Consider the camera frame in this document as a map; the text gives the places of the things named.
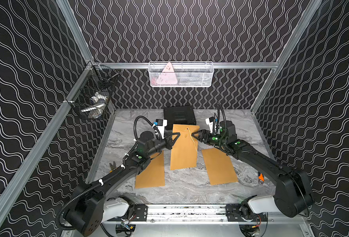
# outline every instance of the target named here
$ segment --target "black wire basket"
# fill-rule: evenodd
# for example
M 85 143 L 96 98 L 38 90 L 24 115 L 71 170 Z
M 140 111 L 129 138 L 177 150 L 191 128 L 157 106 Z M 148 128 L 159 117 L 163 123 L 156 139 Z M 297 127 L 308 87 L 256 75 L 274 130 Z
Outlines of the black wire basket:
M 110 89 L 118 79 L 119 73 L 103 78 L 90 72 L 70 106 L 81 119 L 108 119 L 108 105 L 111 100 Z

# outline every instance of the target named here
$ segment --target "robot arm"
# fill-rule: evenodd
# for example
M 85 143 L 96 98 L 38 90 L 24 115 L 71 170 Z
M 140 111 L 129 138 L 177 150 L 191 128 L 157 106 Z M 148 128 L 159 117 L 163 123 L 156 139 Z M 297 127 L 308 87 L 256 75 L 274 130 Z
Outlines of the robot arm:
M 258 152 L 248 142 L 238 139 L 235 126 L 231 121 L 226 121 L 226 127 L 222 122 L 221 129 L 222 131 L 227 130 L 227 136 L 213 135 L 209 130 L 200 130 L 193 133 L 192 136 L 200 142 L 214 145 L 235 159 L 249 164 L 276 186 L 273 197 L 249 198 L 247 205 L 243 206 L 243 210 L 240 210 L 240 216 L 252 219 L 251 217 L 255 214 L 273 212 L 274 207 L 271 204 L 275 204 L 284 215 L 294 217 L 313 203 L 309 178 L 303 170 L 283 166 Z
M 135 137 L 137 137 L 137 119 L 134 122 Z M 55 224 L 57 227 L 63 230 L 76 229 L 83 236 L 88 236 L 104 220 L 116 216 L 123 216 L 123 219 L 131 217 L 133 203 L 121 198 L 113 201 L 106 201 L 105 198 L 128 179 L 141 173 L 149 165 L 151 155 L 161 152 L 164 148 L 172 149 L 180 136 L 180 133 L 164 133 L 164 136 L 162 136 L 163 133 L 160 131 L 162 129 L 155 127 L 154 124 L 151 125 L 156 130 L 156 138 L 152 132 L 143 132 L 132 149 L 123 158 L 123 164 L 120 167 L 98 181 L 90 184 L 79 184 L 75 188 L 72 199 L 61 208 L 56 216 Z M 240 208 L 229 212 L 229 215 L 241 216 L 249 220 L 262 212 L 280 211 L 286 216 L 294 217 L 313 203 L 310 182 L 303 170 L 282 166 L 259 153 L 248 142 L 238 139 L 235 126 L 231 121 L 224 119 L 220 128 L 223 134 L 200 130 L 193 133 L 192 136 L 200 142 L 214 145 L 227 155 L 251 165 L 269 178 L 276 186 L 274 196 L 249 197 L 239 205 Z M 61 224 L 61 214 L 72 226 Z
M 72 193 L 72 199 L 63 206 L 56 216 L 55 224 L 64 230 L 78 230 L 83 236 L 88 236 L 106 220 L 115 216 L 123 216 L 127 208 L 126 201 L 117 199 L 114 202 L 105 202 L 105 198 L 115 191 L 121 184 L 141 173 L 151 162 L 150 156 L 161 152 L 164 148 L 172 149 L 172 146 L 180 136 L 180 133 L 164 133 L 164 139 L 157 140 L 152 132 L 145 131 L 137 139 L 134 147 L 123 158 L 123 164 L 98 181 L 90 184 L 79 184 Z M 122 206 L 122 214 L 104 216 L 104 205 Z M 72 226 L 63 226 L 60 223 L 60 215 Z

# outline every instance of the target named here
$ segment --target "pink triangular object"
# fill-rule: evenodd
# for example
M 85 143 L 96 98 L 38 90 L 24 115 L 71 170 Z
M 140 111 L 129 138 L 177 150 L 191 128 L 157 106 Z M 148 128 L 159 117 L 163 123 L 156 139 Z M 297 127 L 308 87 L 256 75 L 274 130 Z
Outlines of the pink triangular object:
M 175 71 L 173 70 L 173 65 L 171 62 L 168 62 L 164 67 L 162 73 L 157 81 L 158 84 L 177 84 L 177 77 Z

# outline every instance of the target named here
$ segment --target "brown paper sheet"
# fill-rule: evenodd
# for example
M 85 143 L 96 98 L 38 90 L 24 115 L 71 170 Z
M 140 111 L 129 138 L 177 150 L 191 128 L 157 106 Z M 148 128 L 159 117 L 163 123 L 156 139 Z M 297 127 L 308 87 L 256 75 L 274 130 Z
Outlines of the brown paper sheet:
M 155 153 L 151 156 L 154 158 L 158 155 Z M 152 188 L 165 186 L 164 178 L 164 151 L 161 152 L 143 172 L 136 176 L 135 188 Z
M 211 148 L 202 150 L 210 184 L 238 182 L 231 158 L 222 151 Z
M 181 135 L 171 150 L 171 170 L 197 166 L 198 140 L 192 137 L 191 133 L 199 129 L 196 125 L 173 125 L 173 132 L 180 132 Z

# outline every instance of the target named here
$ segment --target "black box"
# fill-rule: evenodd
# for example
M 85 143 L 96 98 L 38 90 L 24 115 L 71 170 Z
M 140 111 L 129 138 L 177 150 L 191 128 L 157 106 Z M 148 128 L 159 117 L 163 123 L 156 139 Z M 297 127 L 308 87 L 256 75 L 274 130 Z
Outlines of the black box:
M 166 130 L 172 130 L 174 124 L 196 125 L 196 117 L 190 105 L 164 108 L 164 119 L 167 120 Z

